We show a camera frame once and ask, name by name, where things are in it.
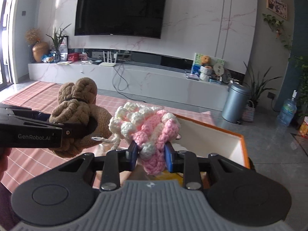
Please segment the brown knotted plush toy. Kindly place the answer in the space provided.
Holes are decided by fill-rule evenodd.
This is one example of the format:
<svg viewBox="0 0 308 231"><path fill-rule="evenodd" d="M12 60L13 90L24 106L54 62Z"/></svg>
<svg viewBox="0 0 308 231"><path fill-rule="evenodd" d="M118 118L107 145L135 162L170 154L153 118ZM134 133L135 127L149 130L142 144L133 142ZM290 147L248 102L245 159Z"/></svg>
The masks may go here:
<svg viewBox="0 0 308 231"><path fill-rule="evenodd" d="M112 115L103 107L96 105L97 85L87 77L80 78L75 83L63 84L58 92L58 106L52 111L50 123L82 123L87 124L93 117L98 126L96 130L82 139L62 138L61 147L51 148L59 157L71 158L79 155L84 149L98 145L92 137L109 139L112 133L109 123Z"/></svg>

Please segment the pink white crochet item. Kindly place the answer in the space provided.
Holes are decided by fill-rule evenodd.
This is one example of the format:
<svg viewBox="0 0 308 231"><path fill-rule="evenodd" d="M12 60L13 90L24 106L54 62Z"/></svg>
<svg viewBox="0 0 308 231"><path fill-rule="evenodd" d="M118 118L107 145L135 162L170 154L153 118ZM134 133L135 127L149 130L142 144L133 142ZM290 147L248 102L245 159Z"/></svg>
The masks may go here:
<svg viewBox="0 0 308 231"><path fill-rule="evenodd" d="M92 137L92 140L111 144L112 150L117 149L122 140L134 141L145 172L155 176L165 170L164 146L177 138L180 128L177 117L166 110L127 102L118 107L110 119L113 138Z"/></svg>

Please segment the pink checkered tablecloth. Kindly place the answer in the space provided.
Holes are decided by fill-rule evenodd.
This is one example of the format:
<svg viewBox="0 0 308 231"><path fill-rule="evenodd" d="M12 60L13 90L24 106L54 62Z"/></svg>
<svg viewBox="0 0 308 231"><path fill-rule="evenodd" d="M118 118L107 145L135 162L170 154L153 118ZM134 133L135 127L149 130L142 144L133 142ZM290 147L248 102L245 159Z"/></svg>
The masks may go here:
<svg viewBox="0 0 308 231"><path fill-rule="evenodd" d="M57 105L59 84L28 81L11 85L1 91L1 102L17 106L28 107L50 114ZM157 105L169 112L196 119L207 124L214 124L213 112L209 109L182 103L136 96L135 99L145 101L150 105ZM124 105L128 99L113 91L99 90L96 104L114 114L116 109ZM2 184L13 192L23 182L34 178L50 169L66 162L49 149L14 148L8 158L8 169L4 173Z"/></svg>

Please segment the red box on console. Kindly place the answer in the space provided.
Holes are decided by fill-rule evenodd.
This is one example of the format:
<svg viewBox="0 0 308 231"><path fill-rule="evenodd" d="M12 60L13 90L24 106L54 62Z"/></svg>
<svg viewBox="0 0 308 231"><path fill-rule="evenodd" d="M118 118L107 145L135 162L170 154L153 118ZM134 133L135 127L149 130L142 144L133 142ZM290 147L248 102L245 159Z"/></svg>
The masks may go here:
<svg viewBox="0 0 308 231"><path fill-rule="evenodd" d="M69 62L76 62L79 60L79 54L78 53L69 53L67 55L67 60Z"/></svg>

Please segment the gold acorn vase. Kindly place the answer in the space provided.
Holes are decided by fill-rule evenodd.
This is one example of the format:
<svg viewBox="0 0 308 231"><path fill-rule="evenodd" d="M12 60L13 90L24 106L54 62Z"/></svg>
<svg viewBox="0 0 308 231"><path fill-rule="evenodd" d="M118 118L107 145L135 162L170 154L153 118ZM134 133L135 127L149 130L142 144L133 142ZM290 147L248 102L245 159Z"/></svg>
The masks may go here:
<svg viewBox="0 0 308 231"><path fill-rule="evenodd" d="M47 42L38 42L32 47L33 57L36 62L40 63L43 55L49 53L49 44Z"/></svg>

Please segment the white wifi router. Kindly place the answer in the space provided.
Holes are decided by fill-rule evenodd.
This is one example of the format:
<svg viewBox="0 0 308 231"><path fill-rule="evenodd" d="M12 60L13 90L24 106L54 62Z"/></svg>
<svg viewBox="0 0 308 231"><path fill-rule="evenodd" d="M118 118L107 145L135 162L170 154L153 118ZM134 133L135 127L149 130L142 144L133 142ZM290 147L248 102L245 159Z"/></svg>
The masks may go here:
<svg viewBox="0 0 308 231"><path fill-rule="evenodd" d="M103 61L99 66L114 67L117 63L117 53L112 53L111 51L103 51Z"/></svg>

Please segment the green plant in glass vase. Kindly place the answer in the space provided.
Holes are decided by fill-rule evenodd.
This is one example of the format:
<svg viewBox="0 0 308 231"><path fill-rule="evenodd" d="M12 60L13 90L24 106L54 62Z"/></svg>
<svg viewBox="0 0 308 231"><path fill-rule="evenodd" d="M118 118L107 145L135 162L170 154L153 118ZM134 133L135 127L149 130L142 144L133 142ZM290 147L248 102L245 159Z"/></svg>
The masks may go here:
<svg viewBox="0 0 308 231"><path fill-rule="evenodd" d="M61 60L61 52L59 48L62 44L62 41L67 37L65 34L65 30L71 25L68 24L64 28L59 27L58 29L55 27L53 31L53 35L46 34L46 36L50 37L53 42L54 51L53 51L53 62L58 63Z"/></svg>

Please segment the woven basket on floor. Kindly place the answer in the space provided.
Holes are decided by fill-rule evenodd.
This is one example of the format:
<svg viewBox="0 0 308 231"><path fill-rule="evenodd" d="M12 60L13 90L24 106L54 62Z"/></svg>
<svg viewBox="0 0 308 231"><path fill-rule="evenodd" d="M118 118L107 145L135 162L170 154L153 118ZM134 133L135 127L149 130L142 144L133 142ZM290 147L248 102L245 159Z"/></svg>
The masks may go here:
<svg viewBox="0 0 308 231"><path fill-rule="evenodd" d="M245 122L252 122L254 120L254 114L255 114L254 103L253 101L248 100L242 115L242 120Z"/></svg>

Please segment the colourful gift box on floor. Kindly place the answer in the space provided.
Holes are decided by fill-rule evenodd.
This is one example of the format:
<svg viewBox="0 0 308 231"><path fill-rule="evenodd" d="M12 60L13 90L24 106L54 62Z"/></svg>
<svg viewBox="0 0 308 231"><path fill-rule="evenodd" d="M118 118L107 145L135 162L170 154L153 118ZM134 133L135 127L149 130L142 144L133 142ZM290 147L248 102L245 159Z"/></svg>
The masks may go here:
<svg viewBox="0 0 308 231"><path fill-rule="evenodd" d="M304 121L300 126L299 133L303 138L308 138L308 116L305 116Z"/></svg>

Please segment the grey metal trash bin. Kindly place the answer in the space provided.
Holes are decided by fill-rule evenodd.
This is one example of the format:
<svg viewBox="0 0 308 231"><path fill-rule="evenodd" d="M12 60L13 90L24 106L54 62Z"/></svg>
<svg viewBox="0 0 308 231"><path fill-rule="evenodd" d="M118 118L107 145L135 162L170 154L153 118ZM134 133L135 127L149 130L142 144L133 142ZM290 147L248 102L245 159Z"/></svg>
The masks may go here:
<svg viewBox="0 0 308 231"><path fill-rule="evenodd" d="M222 117L231 123L237 123L244 112L246 104L251 96L251 89L240 84L231 84Z"/></svg>

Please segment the blue water jug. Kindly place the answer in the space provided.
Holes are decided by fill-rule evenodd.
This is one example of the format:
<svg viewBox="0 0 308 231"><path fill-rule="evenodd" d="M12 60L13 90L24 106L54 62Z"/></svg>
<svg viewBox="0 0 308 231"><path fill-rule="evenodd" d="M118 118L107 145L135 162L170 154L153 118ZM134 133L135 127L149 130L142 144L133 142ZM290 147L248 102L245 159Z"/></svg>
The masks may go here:
<svg viewBox="0 0 308 231"><path fill-rule="evenodd" d="M295 101L296 95L297 95L297 90L294 90L291 98L288 98L284 101L280 113L277 117L278 123L280 123L285 127L289 126L297 111L297 106Z"/></svg>

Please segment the tall floor plant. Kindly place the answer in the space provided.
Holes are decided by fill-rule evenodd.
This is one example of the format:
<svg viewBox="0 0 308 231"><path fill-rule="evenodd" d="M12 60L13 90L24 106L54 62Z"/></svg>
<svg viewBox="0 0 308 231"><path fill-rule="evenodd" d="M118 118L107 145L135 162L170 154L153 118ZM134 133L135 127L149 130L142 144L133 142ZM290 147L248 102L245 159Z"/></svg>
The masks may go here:
<svg viewBox="0 0 308 231"><path fill-rule="evenodd" d="M276 90L275 88L268 87L268 83L280 79L282 78L282 76L268 78L268 73L271 71L272 68L271 66L265 71L263 75L261 75L260 71L258 71L257 73L254 72L252 65L249 65L245 62L243 63L249 76L249 83L245 82L245 84L250 88L251 91L249 100L252 102L253 108L256 108L259 103L260 96L264 92Z"/></svg>

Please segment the white marble tv console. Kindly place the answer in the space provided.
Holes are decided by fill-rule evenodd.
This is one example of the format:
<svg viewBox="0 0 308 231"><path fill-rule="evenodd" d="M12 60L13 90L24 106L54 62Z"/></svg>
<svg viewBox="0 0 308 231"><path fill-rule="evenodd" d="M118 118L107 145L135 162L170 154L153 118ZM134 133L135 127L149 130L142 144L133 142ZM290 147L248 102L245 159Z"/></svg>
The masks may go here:
<svg viewBox="0 0 308 231"><path fill-rule="evenodd" d="M186 78L184 73L130 64L105 67L94 64L75 62L68 65L33 63L28 65L31 80L64 84L75 82L82 77L95 81L103 90L161 99L222 110L228 87L210 82Z"/></svg>

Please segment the teddy bear on stand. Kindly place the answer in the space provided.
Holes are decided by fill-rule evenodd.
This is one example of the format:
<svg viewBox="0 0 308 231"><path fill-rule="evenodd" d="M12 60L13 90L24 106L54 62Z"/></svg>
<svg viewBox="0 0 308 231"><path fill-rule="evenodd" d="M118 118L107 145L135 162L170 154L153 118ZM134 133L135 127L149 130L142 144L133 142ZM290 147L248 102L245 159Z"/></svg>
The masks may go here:
<svg viewBox="0 0 308 231"><path fill-rule="evenodd" d="M211 64L211 58L207 55L203 55L200 58L200 75L199 78L202 81L209 81L210 75L213 71Z"/></svg>

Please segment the trailing plant on cabinet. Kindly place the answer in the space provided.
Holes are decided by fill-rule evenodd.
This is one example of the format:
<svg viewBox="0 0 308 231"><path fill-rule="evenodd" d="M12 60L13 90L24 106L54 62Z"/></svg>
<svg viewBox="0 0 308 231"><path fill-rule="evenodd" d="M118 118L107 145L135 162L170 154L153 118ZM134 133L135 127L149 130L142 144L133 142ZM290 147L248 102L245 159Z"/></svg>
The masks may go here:
<svg viewBox="0 0 308 231"><path fill-rule="evenodd" d="M291 56L289 60L293 62L295 68L300 69L298 112L299 116L305 117L307 116L307 56Z"/></svg>

